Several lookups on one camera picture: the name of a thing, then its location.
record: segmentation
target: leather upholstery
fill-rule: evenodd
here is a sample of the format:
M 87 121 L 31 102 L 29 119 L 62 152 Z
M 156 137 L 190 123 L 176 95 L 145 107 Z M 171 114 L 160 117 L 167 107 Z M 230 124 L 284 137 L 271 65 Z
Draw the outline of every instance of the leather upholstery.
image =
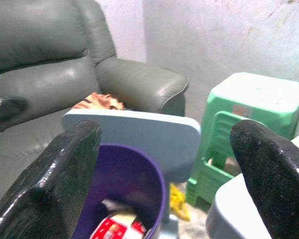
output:
M 148 64 L 109 58 L 96 68 L 96 75 L 102 92 L 111 93 L 130 109 L 167 113 L 173 106 L 181 116 L 184 98 L 170 106 L 173 98 L 183 95 L 188 87 L 185 77 L 175 72 Z
M 28 103 L 0 124 L 0 197 L 87 95 L 111 93 L 136 111 L 183 116 L 187 84 L 172 71 L 117 59 L 93 0 L 0 0 L 0 97 Z

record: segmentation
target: purple plastic bin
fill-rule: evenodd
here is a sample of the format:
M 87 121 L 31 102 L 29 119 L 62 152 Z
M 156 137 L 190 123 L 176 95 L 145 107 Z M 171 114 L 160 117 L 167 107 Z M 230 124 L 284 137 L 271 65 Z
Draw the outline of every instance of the purple plastic bin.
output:
M 146 228 L 147 239 L 159 233 L 165 205 L 165 182 L 158 166 L 139 150 L 122 144 L 101 144 L 91 188 L 72 239 L 88 239 L 113 199 L 135 209 Z

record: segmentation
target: yellow plastic bag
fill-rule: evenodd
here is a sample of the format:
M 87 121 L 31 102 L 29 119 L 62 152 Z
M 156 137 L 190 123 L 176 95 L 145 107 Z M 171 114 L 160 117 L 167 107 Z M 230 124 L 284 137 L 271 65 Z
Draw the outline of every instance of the yellow plastic bag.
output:
M 179 218 L 190 221 L 190 215 L 188 214 L 185 205 L 185 194 L 179 191 L 179 189 L 172 183 L 170 184 L 169 208 Z

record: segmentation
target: green plastic stool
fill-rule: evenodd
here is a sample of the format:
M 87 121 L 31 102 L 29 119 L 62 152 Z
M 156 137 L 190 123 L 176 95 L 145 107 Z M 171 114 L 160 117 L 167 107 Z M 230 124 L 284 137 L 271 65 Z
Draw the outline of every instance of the green plastic stool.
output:
M 234 157 L 231 127 L 243 119 L 261 122 L 292 139 L 299 119 L 299 82 L 235 73 L 211 90 L 199 153 L 187 182 L 188 203 L 195 205 L 198 197 L 212 203 L 218 188 L 234 177 L 223 168 L 227 157 Z

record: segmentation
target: recliner armrest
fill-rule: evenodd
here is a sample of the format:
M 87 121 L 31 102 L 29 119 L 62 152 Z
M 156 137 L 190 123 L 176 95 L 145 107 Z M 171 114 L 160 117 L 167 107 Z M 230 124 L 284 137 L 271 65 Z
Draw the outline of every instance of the recliner armrest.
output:
M 187 79 L 145 63 L 109 58 L 96 66 L 101 91 L 133 110 L 184 115 Z

